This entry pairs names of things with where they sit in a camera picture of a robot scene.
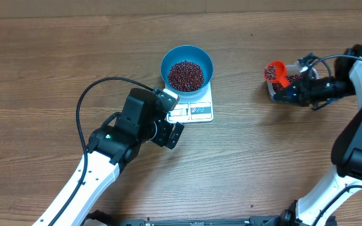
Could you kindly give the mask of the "red plastic measuring scoop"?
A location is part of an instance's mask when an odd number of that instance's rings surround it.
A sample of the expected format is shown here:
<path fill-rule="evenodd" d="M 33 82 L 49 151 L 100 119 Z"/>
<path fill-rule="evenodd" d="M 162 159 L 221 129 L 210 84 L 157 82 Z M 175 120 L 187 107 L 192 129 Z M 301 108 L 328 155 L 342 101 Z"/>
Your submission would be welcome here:
<path fill-rule="evenodd" d="M 284 88 L 288 87 L 290 85 L 290 83 L 286 79 L 286 76 L 287 76 L 287 66 L 286 66 L 286 64 L 284 64 L 282 61 L 275 60 L 273 62 L 270 62 L 267 66 L 269 66 L 269 65 L 276 66 L 276 68 L 277 68 L 277 78 L 275 80 L 267 80 L 267 81 L 271 82 L 271 83 L 281 83 Z"/>

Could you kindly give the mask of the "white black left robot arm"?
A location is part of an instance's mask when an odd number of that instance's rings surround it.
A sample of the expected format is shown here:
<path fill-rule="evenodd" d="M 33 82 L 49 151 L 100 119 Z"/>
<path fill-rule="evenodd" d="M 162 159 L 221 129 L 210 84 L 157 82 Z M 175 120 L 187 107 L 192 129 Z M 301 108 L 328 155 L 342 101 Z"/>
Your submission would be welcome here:
<path fill-rule="evenodd" d="M 101 194 L 137 157 L 142 144 L 174 148 L 183 130 L 165 120 L 179 97 L 168 89 L 131 89 L 121 112 L 89 137 L 86 152 L 60 193 L 35 225 L 81 225 Z"/>

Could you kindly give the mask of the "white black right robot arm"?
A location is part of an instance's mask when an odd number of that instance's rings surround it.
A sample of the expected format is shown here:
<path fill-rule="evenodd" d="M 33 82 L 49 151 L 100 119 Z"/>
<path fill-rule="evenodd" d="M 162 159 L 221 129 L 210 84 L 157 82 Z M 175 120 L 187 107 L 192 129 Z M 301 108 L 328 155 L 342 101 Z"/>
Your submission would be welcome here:
<path fill-rule="evenodd" d="M 317 77 L 314 69 L 320 63 L 334 60 L 328 75 Z M 275 74 L 268 84 L 280 83 L 272 100 L 310 106 L 319 110 L 337 100 L 356 96 L 358 113 L 337 137 L 331 151 L 332 167 L 306 196 L 276 217 L 251 217 L 251 225 L 336 225 L 333 213 L 357 191 L 362 190 L 362 45 L 354 45 L 343 54 L 320 58 L 309 53 L 287 66 L 271 62 L 264 75 Z"/>

